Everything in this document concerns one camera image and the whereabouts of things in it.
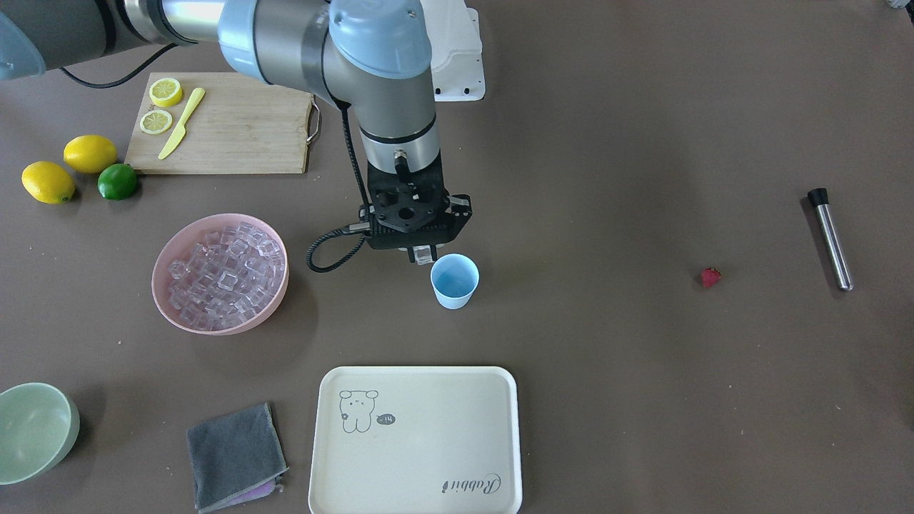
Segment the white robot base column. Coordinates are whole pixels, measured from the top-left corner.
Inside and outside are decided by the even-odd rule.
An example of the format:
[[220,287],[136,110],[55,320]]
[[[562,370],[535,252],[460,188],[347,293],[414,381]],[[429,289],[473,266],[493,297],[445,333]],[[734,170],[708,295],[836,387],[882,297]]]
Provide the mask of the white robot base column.
[[431,42],[437,102],[480,101],[486,95],[480,17],[463,1],[422,1]]

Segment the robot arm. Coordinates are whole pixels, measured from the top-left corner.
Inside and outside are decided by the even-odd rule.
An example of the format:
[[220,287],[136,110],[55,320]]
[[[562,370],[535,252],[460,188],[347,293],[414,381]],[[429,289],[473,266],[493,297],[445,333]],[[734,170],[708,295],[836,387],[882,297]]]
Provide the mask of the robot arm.
[[4,1],[2,79],[138,48],[216,42],[235,71],[310,92],[357,117],[368,173],[356,224],[311,244],[359,235],[433,263],[471,217],[443,180],[432,45],[418,1]]

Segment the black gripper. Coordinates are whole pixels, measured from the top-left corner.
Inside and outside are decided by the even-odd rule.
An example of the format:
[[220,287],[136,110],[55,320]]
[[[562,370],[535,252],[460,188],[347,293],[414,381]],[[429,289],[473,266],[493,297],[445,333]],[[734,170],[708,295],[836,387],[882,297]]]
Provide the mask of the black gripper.
[[473,215],[471,198],[451,195],[443,177],[443,159],[414,171],[405,157],[389,173],[368,162],[368,204],[361,208],[357,232],[378,250],[407,248],[409,260],[426,264],[426,247],[450,243]]

